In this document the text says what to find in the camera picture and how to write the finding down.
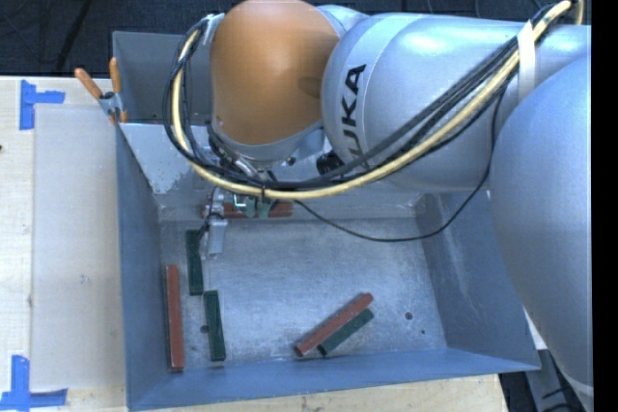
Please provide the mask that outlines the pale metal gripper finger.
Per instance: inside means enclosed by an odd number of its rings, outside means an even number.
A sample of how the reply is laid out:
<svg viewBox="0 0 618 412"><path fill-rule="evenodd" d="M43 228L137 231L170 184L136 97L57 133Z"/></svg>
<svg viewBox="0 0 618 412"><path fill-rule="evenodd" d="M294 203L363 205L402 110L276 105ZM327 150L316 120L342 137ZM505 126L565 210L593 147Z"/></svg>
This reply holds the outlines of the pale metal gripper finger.
<svg viewBox="0 0 618 412"><path fill-rule="evenodd" d="M227 220L210 220L208 225L207 253L217 256L223 253Z"/></svg>

